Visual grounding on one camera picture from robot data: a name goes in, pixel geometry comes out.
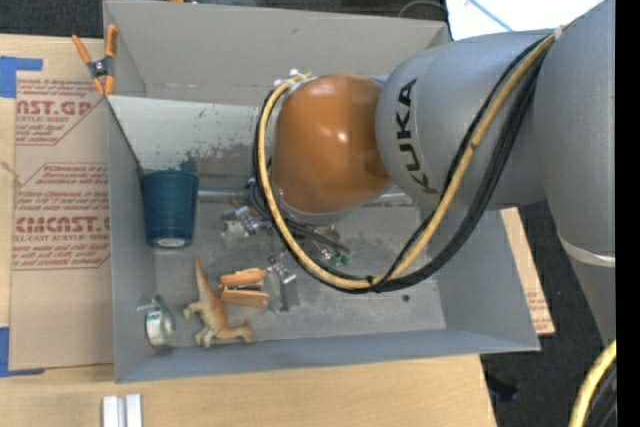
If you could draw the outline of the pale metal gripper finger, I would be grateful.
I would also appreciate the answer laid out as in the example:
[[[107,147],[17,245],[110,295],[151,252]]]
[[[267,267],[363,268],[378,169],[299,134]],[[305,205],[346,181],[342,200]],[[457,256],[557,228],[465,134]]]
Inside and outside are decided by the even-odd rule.
[[[268,275],[271,278],[274,296],[269,308],[276,313],[291,311],[300,304],[297,276],[274,256],[269,257]]]
[[[250,237],[271,230],[271,223],[261,216],[254,215],[247,206],[225,212],[221,220],[222,233],[227,237]]]

